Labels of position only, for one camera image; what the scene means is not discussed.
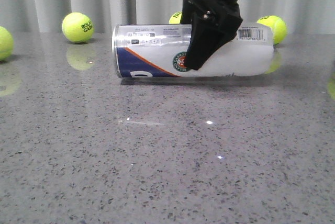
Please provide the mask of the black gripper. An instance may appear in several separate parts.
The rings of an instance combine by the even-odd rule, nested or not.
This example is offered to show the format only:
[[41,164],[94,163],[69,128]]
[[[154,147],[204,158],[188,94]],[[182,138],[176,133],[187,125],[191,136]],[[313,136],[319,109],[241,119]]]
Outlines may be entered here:
[[238,3],[183,0],[181,24],[191,24],[185,66],[199,70],[220,47],[235,38],[243,19]]

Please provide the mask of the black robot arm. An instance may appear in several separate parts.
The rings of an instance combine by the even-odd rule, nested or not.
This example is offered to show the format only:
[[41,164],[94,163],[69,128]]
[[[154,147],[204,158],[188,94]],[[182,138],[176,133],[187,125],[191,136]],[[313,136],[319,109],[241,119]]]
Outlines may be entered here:
[[192,29],[185,65],[198,70],[235,38],[242,23],[238,0],[183,0],[181,23]]

